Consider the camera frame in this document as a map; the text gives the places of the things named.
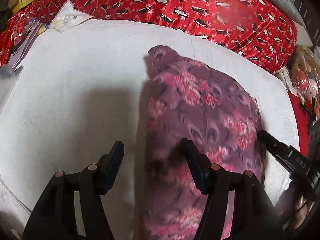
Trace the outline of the person right hand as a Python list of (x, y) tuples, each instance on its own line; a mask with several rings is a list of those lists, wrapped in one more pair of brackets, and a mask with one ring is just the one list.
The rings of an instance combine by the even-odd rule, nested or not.
[(305, 199), (304, 196), (297, 197), (292, 190), (283, 191), (275, 205), (275, 209), (284, 230), (299, 228), (310, 213), (313, 205), (314, 202)]

